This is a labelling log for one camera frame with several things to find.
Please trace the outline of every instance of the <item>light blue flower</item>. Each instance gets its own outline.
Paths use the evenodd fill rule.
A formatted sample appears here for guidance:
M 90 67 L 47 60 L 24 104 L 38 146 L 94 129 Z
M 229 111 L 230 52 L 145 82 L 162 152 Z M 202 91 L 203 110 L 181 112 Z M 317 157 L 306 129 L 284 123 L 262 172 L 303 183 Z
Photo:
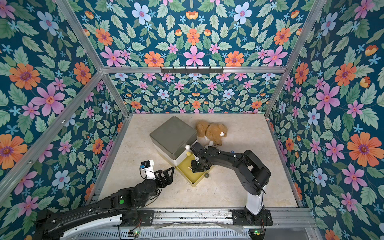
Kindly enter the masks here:
M 377 64 L 377 61 L 380 60 L 381 57 L 378 57 L 377 58 L 377 54 L 373 55 L 373 58 L 372 59 L 369 59 L 368 62 L 371 62 L 369 65 L 372 65 L 372 64 Z
M 356 124 L 356 127 L 353 126 L 353 129 L 355 129 L 353 132 L 357 132 L 358 134 L 360 134 L 360 131 L 362 131 L 362 128 L 360 127 L 359 124 Z
M 13 106 L 13 109 L 9 110 L 9 112 L 16 116 L 17 114 L 20 114 L 20 110 L 21 108 L 16 108 L 16 106 Z
M 181 17 L 180 17 L 180 21 L 181 21 L 182 23 L 184 23 L 184 22 L 186 22 L 187 20 L 185 19 L 185 16 L 181 16 Z
M 11 127 L 11 125 L 7 125 L 7 128 L 9 130 L 6 130 L 5 133 L 11 133 L 11 135 L 14 135 L 15 132 L 18 132 L 19 130 L 17 130 L 17 125 L 14 125 L 13 127 Z

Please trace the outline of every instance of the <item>aluminum frame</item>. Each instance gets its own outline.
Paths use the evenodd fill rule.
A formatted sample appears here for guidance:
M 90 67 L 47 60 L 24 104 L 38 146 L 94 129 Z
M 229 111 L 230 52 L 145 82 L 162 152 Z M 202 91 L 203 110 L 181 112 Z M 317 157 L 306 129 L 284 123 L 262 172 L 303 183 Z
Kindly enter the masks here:
M 308 36 L 310 32 L 312 31 L 314 24 L 318 17 L 320 16 L 322 9 L 324 7 L 324 4 L 327 2 L 327 0 L 315 0 L 315 2 L 312 5 L 312 8 L 310 12 L 308 13 L 308 17 L 305 20 L 304 26 L 301 30 L 300 36 L 297 39 L 297 42 L 288 58 L 287 65 L 286 65 L 286 71 L 281 76 L 279 82 L 277 83 L 275 90 L 269 100 L 268 108 L 265 111 L 266 117 L 269 116 L 273 106 L 277 102 L 277 99 L 279 98 L 279 94 L 283 89 L 285 81 L 288 79 L 289 75 L 292 72 L 293 66 L 296 63 L 297 58 L 299 57 L 299 54 L 301 50 L 303 49 L 305 42 L 308 39 Z

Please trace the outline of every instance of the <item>floral wallpaper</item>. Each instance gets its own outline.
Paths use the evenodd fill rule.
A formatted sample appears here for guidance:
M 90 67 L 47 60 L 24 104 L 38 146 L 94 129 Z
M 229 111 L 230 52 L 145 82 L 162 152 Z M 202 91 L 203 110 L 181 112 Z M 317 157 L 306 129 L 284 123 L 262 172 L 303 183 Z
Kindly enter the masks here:
M 326 240 L 384 239 L 383 7 L 326 5 L 269 116 Z
M 31 240 L 39 210 L 83 206 L 123 123 L 103 81 L 39 157 L 0 208 L 0 239 Z M 11 134 L 0 135 L 10 141 Z
M 1 0 L 0 38 L 1 180 L 95 69 L 52 1 Z

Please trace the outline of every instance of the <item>blue flower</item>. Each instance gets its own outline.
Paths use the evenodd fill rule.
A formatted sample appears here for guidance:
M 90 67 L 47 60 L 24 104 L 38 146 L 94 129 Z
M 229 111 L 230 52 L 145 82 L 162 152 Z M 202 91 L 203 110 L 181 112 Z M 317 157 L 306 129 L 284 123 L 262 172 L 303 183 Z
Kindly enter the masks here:
M 359 124 L 356 124 L 356 127 L 353 126 L 353 129 L 355 129 L 353 132 L 357 132 L 358 134 L 360 134 L 360 131 L 362 131 L 362 128 L 360 127 Z
M 187 20 L 185 19 L 185 16 L 181 16 L 181 17 L 180 17 L 180 21 L 181 21 L 182 23 L 184 23 L 184 22 L 186 22 Z
M 155 15 L 156 15 L 156 12 L 154 12 L 154 11 L 152 11 L 152 9 L 149 11 L 149 13 L 148 13 L 151 17 L 155 17 Z
M 371 62 L 369 65 L 372 65 L 372 64 L 377 64 L 377 61 L 380 60 L 381 57 L 378 57 L 377 58 L 377 54 L 373 55 L 373 58 L 372 59 L 369 59 L 368 62 Z
M 384 212 L 384 210 L 382 210 L 378 204 L 376 204 L 376 206 L 373 204 L 373 206 L 375 207 L 373 210 L 376 211 L 379 215 Z
M 26 197 L 26 196 L 28 196 L 29 194 L 31 194 L 31 189 L 30 188 L 26 188 L 25 190 L 24 190 L 24 192 L 22 192 L 22 194 Z
M 233 17 L 236 13 L 232 9 L 232 11 L 228 12 L 228 14 L 229 14 L 230 17 Z
M 16 106 L 13 106 L 13 109 L 9 110 L 10 113 L 13 113 L 14 116 L 16 116 L 17 114 L 20 114 L 20 111 L 21 108 L 16 108 Z
M 364 51 L 364 46 L 365 46 L 365 43 L 363 45 L 359 45 L 358 48 L 356 49 L 356 51 L 358 51 L 359 53 L 361 51 Z
M 41 184 L 44 182 L 44 180 L 42 180 L 41 178 L 39 178 L 39 180 L 36 180 L 35 183 L 36 183 L 36 186 L 35 187 L 41 187 Z
M 51 190 L 52 190 L 51 195 L 52 195 L 52 194 L 53 194 L 53 195 L 56 195 L 56 193 L 59 191 L 59 189 L 58 189 L 57 187 L 53 187 Z
M 204 16 L 199 16 L 199 22 L 203 23 L 205 21 Z
M 1 45 L 3 46 L 3 52 L 7 52 L 8 54 L 11 54 L 11 52 L 13 52 L 10 45 L 6 45 L 6 46 L 4 44 L 1 44 Z
M 19 130 L 17 130 L 17 125 L 14 125 L 13 127 L 11 127 L 11 125 L 7 125 L 7 128 L 9 130 L 6 130 L 5 133 L 11 133 L 11 135 L 13 135 L 15 132 L 18 132 Z

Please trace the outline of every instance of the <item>pink flower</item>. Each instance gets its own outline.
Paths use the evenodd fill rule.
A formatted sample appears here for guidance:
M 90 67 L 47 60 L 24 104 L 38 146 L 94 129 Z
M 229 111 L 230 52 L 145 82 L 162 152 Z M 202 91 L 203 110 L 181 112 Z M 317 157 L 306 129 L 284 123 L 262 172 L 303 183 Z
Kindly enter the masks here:
M 215 43 L 215 45 L 211 44 L 211 48 L 209 50 L 212 52 L 212 54 L 218 53 L 220 47 L 217 45 L 217 43 Z
M 127 50 L 124 49 L 124 51 L 120 50 L 120 57 L 124 57 L 125 60 L 131 59 L 130 57 L 131 53 L 128 53 Z
M 285 81 L 285 90 L 288 90 L 288 92 L 293 88 L 293 77 L 288 77 L 288 79 Z
M 364 104 L 360 103 L 358 105 L 358 101 L 355 100 L 353 102 L 353 105 L 352 104 L 348 104 L 348 108 L 349 110 L 347 111 L 348 114 L 352 114 L 353 118 L 356 117 L 356 113 L 361 115 L 362 114 L 362 111 L 361 111 L 361 108 L 364 106 Z
M 347 210 L 350 212 L 352 209 L 354 211 L 357 211 L 358 208 L 355 206 L 355 204 L 358 202 L 356 199 L 351 199 L 351 194 L 347 192 L 347 195 L 345 196 L 344 193 L 341 194 L 341 197 L 344 200 L 341 200 L 341 204 L 347 206 Z
M 359 190 L 359 185 L 362 187 L 367 187 L 367 183 L 361 179 L 360 177 L 364 176 L 364 171 L 359 169 L 355 172 L 355 167 L 352 164 L 348 165 L 348 169 L 342 169 L 341 171 L 344 173 L 346 178 L 344 178 L 344 183 L 345 184 L 351 184 L 352 182 L 352 187 L 355 191 Z
M 296 106 L 292 109 L 292 116 L 294 116 L 295 118 L 297 118 L 297 116 L 299 115 L 299 108 L 297 108 Z
M 220 0 L 210 0 L 211 3 L 216 3 L 216 5 L 218 6 L 220 4 Z
M 39 200 L 39 197 L 34 197 L 32 199 L 31 196 L 27 196 L 25 199 L 25 202 L 22 202 L 19 204 L 20 212 L 19 217 L 22 216 L 24 213 L 26 216 L 31 215 L 32 209 L 36 209 L 39 207 L 39 204 L 35 203 Z
M 224 82 L 224 80 L 229 80 L 229 75 L 231 75 L 230 73 L 222 73 L 222 74 L 219 74 L 216 76 L 216 79 L 220 79 L 220 82 Z
M 176 54 L 176 52 L 179 50 L 178 48 L 176 48 L 176 44 L 173 45 L 173 44 L 169 44 L 169 47 L 168 47 L 168 50 L 169 50 L 169 53 L 174 53 Z
M 204 57 L 205 53 L 203 52 L 197 52 L 197 47 L 192 46 L 191 47 L 191 53 L 183 53 L 184 57 L 189 58 L 186 62 L 187 66 L 190 66 L 193 64 L 194 67 L 197 65 L 203 65 L 203 61 L 200 59 Z
M 61 147 L 59 147 L 59 151 L 61 151 L 61 154 L 64 155 L 65 152 L 70 152 L 71 151 L 70 147 L 72 147 L 72 144 L 69 144 L 69 142 L 66 141 L 66 142 L 61 142 L 60 146 Z
M 291 166 L 289 167 L 292 172 L 296 172 L 296 166 L 295 164 L 291 163 Z
M 319 153 L 319 151 L 321 150 L 321 147 L 319 147 L 320 145 L 320 142 L 316 142 L 314 139 L 312 140 L 313 143 L 310 144 L 311 146 L 311 152 L 315 152 L 316 154 Z
M 235 76 L 235 79 L 238 79 L 239 81 L 243 80 L 243 78 L 247 78 L 247 75 L 246 73 L 235 73 L 236 76 Z
M 25 177 L 23 177 L 15 188 L 15 194 L 19 195 L 23 191 L 24 186 L 26 188 L 33 187 L 33 181 L 29 179 L 36 177 L 36 175 L 37 175 L 37 172 L 30 172 Z
M 28 103 L 28 106 L 22 106 L 22 108 L 25 110 L 25 112 L 23 112 L 23 115 L 29 115 L 31 119 L 34 119 L 35 115 L 40 115 L 40 113 L 37 111 L 39 109 L 39 106 L 33 106 L 32 103 Z
M 92 107 L 86 108 L 85 110 L 86 110 L 85 115 L 87 115 L 89 118 L 95 116 L 95 114 L 94 114 L 95 110 L 92 109 Z
M 56 88 L 55 88 L 56 90 L 59 90 L 59 89 L 60 89 L 60 91 L 64 91 L 64 88 L 65 88 L 67 85 L 65 85 L 63 82 L 64 82 L 64 81 L 63 81 L 62 79 L 59 80 L 58 78 L 55 78 L 55 81 L 52 82 L 52 84 L 56 86 Z
M 329 149 L 325 154 L 329 157 L 332 156 L 333 162 L 337 162 L 337 157 L 344 159 L 344 154 L 340 151 L 344 149 L 343 144 L 336 145 L 336 139 L 332 139 L 332 145 L 329 142 L 325 143 L 325 146 Z
M 173 3 L 173 0 L 163 0 L 165 6 L 168 4 L 168 2 Z
M 64 105 L 59 102 L 64 99 L 64 93 L 55 94 L 55 86 L 53 84 L 49 84 L 47 87 L 48 93 L 41 87 L 37 87 L 37 92 L 42 96 L 34 97 L 31 100 L 31 103 L 44 107 L 41 109 L 43 116 L 48 116 L 51 113 L 51 109 L 54 113 L 60 114 L 61 111 L 64 110 Z
M 45 151 L 43 152 L 43 154 L 41 154 L 39 156 L 39 162 L 44 162 L 45 160 L 45 157 L 52 157 L 52 152 L 50 152 L 49 150 L 51 150 L 53 148 L 53 144 L 48 144 L 47 148 L 45 149 Z
M 300 98 L 303 96 L 303 94 L 301 93 L 301 87 L 299 88 L 295 87 L 295 92 L 292 93 L 292 96 L 294 97 L 293 101 L 299 102 Z
M 175 83 L 175 89 L 177 90 L 181 90 L 181 89 L 184 89 L 184 84 L 182 84 L 180 81 L 178 83 Z
M 163 76 L 161 80 L 163 81 L 167 80 L 167 82 L 169 83 L 171 79 L 175 79 L 175 76 L 172 76 L 172 73 L 161 73 L 160 76 Z
M 107 52 L 107 53 L 100 53 L 100 55 L 103 57 L 103 58 L 106 58 L 108 59 L 107 60 L 107 65 L 108 66 L 113 66 L 115 64 L 116 67 L 121 67 L 121 64 L 125 64 L 127 63 L 124 59 L 122 58 L 119 58 L 120 57 L 120 51 L 119 50 L 114 50 L 113 53 L 112 53 L 112 50 L 105 46 L 104 50 Z
M 150 82 L 152 82 L 153 79 L 156 79 L 156 76 L 154 73 L 144 73 L 144 79 L 148 79 Z
M 315 87 L 317 87 L 317 91 L 319 90 L 319 89 L 323 89 L 324 87 L 324 84 L 325 84 L 325 81 L 324 81 L 324 78 L 320 78 L 320 79 L 317 79 L 317 83 L 314 85 Z
M 88 97 L 86 97 L 86 99 L 85 99 L 85 102 L 87 103 L 88 101 L 91 101 L 91 102 L 93 102 L 93 96 L 94 96 L 95 94 L 93 93 L 93 92 L 91 92 L 89 95 L 88 95 Z
M 282 52 L 283 51 L 283 45 L 280 45 L 277 49 L 276 52 L 273 50 L 268 50 L 268 56 L 270 58 L 265 58 L 263 60 L 263 63 L 269 63 L 268 66 L 272 67 L 275 65 L 280 66 L 283 64 L 283 61 L 281 58 L 284 58 L 286 55 L 288 55 L 287 52 Z
M 104 82 L 102 80 L 97 84 L 96 86 L 97 92 L 100 92 L 100 90 L 104 90 L 103 84 Z
M 16 11 L 16 9 L 14 9 L 14 7 L 10 5 L 8 6 L 6 5 L 7 5 L 7 0 L 0 0 L 0 17 L 6 18 L 8 15 L 8 17 L 15 19 L 15 16 L 11 12 Z
M 211 81 L 209 84 L 207 84 L 208 89 L 209 89 L 209 90 L 214 90 L 215 88 L 217 88 L 216 84 L 217 84 L 217 83 L 213 83 L 213 82 Z
M 355 13 L 357 13 L 355 16 L 355 20 L 358 19 L 360 16 L 361 18 L 365 18 L 367 16 L 367 12 L 371 10 L 374 6 L 375 4 L 372 2 L 372 0 L 361 0 L 361 6 L 355 8 Z
M 280 147 L 280 152 L 281 154 L 283 155 L 283 159 L 285 162 L 288 162 L 288 159 L 287 159 L 287 152 L 288 150 L 284 149 L 283 145 L 282 144 L 279 144 L 279 147 Z
M 325 106 L 324 112 L 326 115 L 328 115 L 331 112 L 331 106 L 330 105 L 332 105 L 334 107 L 337 107 L 340 105 L 340 101 L 337 98 L 333 98 L 334 96 L 336 96 L 339 93 L 340 87 L 336 86 L 336 87 L 332 88 L 331 91 L 329 91 L 329 89 L 330 89 L 330 86 L 328 83 L 326 83 L 324 85 L 324 88 L 323 88 L 324 93 L 316 93 L 316 98 L 321 100 L 317 104 L 316 109 L 320 110 Z
M 262 49 L 262 51 L 257 53 L 257 55 L 258 55 L 257 58 L 264 59 L 264 57 L 266 57 L 268 55 L 268 50 Z
M 142 81 L 139 82 L 139 86 L 140 86 L 140 88 L 142 88 L 144 90 L 147 89 L 147 87 L 148 87 L 147 83 L 143 83 Z
M 244 82 L 244 87 L 245 87 L 245 89 L 251 88 L 252 85 L 253 85 L 253 83 L 252 83 L 251 81 Z

